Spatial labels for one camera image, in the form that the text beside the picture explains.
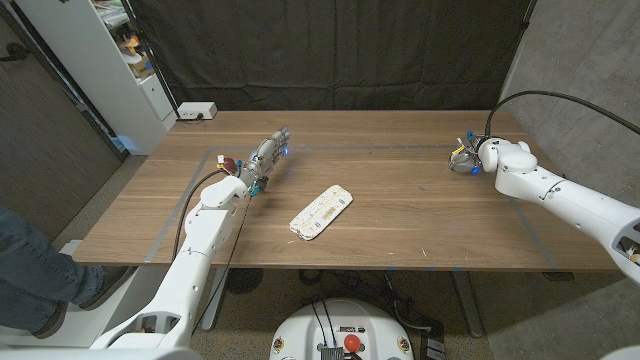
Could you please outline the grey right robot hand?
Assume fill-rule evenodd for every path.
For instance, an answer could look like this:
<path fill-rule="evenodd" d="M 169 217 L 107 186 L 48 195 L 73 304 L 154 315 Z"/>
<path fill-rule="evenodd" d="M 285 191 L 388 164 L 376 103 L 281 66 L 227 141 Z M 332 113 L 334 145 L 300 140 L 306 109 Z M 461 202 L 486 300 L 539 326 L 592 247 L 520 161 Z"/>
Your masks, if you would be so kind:
<path fill-rule="evenodd" d="M 479 158 L 480 146 L 488 139 L 487 135 L 468 131 L 463 138 L 458 138 L 458 148 L 449 159 L 449 169 L 464 174 L 478 174 L 482 171 Z"/>

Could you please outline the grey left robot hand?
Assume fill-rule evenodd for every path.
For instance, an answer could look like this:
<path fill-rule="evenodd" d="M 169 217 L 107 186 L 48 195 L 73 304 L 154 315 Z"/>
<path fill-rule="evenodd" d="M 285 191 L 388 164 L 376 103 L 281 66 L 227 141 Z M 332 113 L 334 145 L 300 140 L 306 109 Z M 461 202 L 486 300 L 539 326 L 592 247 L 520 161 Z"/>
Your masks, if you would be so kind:
<path fill-rule="evenodd" d="M 265 139 L 241 166 L 237 177 L 247 185 L 251 196 L 266 188 L 273 167 L 288 154 L 289 137 L 289 129 L 284 125 Z"/>

